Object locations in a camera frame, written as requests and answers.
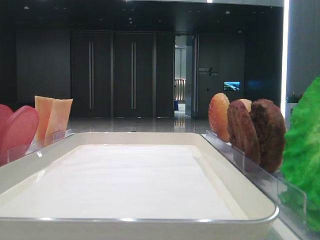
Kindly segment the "front brown meat patty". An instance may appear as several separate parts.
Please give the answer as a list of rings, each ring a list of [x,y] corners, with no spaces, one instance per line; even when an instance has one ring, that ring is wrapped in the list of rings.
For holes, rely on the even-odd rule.
[[[259,165],[260,146],[251,116],[241,100],[232,101],[227,109],[227,131],[232,146],[245,153],[245,156]]]

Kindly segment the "brown meat patty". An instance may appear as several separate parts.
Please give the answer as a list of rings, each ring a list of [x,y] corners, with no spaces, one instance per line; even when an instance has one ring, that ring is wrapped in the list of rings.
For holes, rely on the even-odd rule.
[[[268,99],[251,104],[250,117],[255,127],[259,148],[260,166],[269,173],[279,169],[285,149],[285,120],[281,109]]]
[[[241,100],[232,101],[227,109],[227,131],[232,146],[245,153],[245,156],[259,165],[260,146],[251,116]]]

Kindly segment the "tan bread slice behind patties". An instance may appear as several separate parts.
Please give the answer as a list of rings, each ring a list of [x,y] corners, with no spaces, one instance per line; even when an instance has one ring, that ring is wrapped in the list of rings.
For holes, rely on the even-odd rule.
[[[242,98],[242,99],[239,99],[239,101],[241,101],[245,105],[248,112],[251,112],[251,105],[252,105],[251,100]]]

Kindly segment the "orange cheese slice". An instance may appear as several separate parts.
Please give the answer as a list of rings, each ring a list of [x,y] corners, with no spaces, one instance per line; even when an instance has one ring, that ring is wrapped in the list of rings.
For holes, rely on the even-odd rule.
[[[35,139],[37,142],[40,142],[45,139],[49,118],[52,111],[53,101],[55,99],[36,95],[34,97],[34,100],[35,100],[35,109],[38,112],[38,118],[39,118]]]
[[[45,147],[52,143],[53,134],[67,130],[72,103],[73,99],[55,99],[52,102],[52,109],[44,139]]]

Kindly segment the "left orange cheese slice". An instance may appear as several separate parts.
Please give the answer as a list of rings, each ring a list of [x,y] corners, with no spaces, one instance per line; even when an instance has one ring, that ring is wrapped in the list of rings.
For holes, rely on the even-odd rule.
[[[35,139],[37,142],[40,142],[45,139],[49,118],[52,111],[53,101],[55,99],[36,95],[34,97],[34,100],[35,100],[35,109],[38,112],[38,118],[39,118]]]

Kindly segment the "near red tomato slice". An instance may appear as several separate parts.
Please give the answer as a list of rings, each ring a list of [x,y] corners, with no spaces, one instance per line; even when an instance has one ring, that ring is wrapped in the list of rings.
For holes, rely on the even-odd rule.
[[[29,145],[39,125],[38,111],[28,105],[20,107],[0,126],[0,154],[19,146]]]

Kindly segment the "red tomato slice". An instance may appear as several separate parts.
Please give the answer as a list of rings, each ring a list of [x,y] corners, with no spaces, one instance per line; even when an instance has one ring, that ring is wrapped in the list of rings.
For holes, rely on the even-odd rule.
[[[38,111],[28,105],[20,107],[0,126],[0,154],[19,146],[29,145],[39,125]]]
[[[9,126],[14,112],[4,104],[0,105],[0,130]]]

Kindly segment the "green lettuce leaf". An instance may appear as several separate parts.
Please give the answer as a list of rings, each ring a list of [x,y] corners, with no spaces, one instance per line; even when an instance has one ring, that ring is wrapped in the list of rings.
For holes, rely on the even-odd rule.
[[[320,231],[320,78],[316,77],[293,108],[285,134],[281,172],[306,193],[306,221]]]

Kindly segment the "sesame bun top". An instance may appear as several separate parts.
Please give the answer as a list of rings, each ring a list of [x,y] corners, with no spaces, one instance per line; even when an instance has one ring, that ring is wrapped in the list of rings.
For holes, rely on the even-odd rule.
[[[229,105],[228,97],[224,93],[217,93],[212,97],[208,107],[209,125],[212,131],[226,143],[230,140],[230,135],[227,130],[227,111]]]

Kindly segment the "white rectangular tray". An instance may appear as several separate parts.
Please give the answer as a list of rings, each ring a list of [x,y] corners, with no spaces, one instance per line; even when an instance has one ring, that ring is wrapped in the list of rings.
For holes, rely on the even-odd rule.
[[[0,195],[83,145],[191,145],[233,219],[2,217],[3,240],[263,240],[279,207],[204,136],[171,132],[75,133],[0,168]]]

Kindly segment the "white paper tray liner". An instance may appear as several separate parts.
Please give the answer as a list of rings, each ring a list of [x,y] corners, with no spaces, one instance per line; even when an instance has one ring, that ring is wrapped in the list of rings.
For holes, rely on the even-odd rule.
[[[192,145],[82,145],[0,196],[4,218],[232,220]]]

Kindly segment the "potted plant with flowers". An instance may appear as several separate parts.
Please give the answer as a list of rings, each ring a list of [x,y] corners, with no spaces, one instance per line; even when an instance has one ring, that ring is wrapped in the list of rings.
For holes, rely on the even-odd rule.
[[[303,97],[304,93],[301,94],[295,94],[294,92],[291,92],[290,94],[287,95],[286,97],[286,102],[287,103],[298,103],[300,99]]]

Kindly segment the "left clear acrylic rack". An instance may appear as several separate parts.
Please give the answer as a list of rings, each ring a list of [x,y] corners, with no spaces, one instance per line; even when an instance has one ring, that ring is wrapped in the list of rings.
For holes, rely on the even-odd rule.
[[[5,166],[13,161],[16,161],[20,158],[25,157],[26,155],[37,152],[44,147],[50,146],[60,140],[63,140],[71,136],[72,134],[73,133],[71,129],[67,129],[64,131],[57,131],[53,133],[52,136],[47,137],[43,140],[40,140],[40,141],[34,140],[30,144],[20,145],[12,149],[9,149],[5,153],[0,155],[0,166],[1,167]]]

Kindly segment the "clear acrylic rack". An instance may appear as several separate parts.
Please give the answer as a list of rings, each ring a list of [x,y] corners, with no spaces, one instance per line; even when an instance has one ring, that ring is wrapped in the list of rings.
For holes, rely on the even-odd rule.
[[[268,240],[318,240],[320,228],[311,224],[311,216],[320,215],[320,207],[307,194],[288,182],[280,171],[269,173],[249,160],[244,152],[223,142],[211,130],[203,135],[248,180],[278,207],[278,219],[267,235]]]
[[[40,140],[40,141],[34,140],[30,144],[20,145],[12,149],[9,149],[5,153],[0,155],[0,166],[1,167],[5,166],[13,161],[16,161],[20,158],[25,157],[26,155],[37,152],[44,147],[50,146],[60,140],[63,140],[71,136],[72,134],[73,133],[71,129],[67,129],[64,131],[57,131],[53,133],[52,136],[47,137],[43,140]]]

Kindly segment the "right clear acrylic rack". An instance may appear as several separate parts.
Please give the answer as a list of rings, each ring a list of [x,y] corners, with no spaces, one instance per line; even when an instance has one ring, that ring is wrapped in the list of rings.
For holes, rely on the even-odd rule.
[[[280,171],[269,173],[249,160],[244,152],[223,142],[211,130],[203,135],[248,180],[278,207],[278,219],[267,235],[268,240],[318,240],[320,228],[311,224],[311,216],[320,215],[320,207],[307,194],[288,182]]]

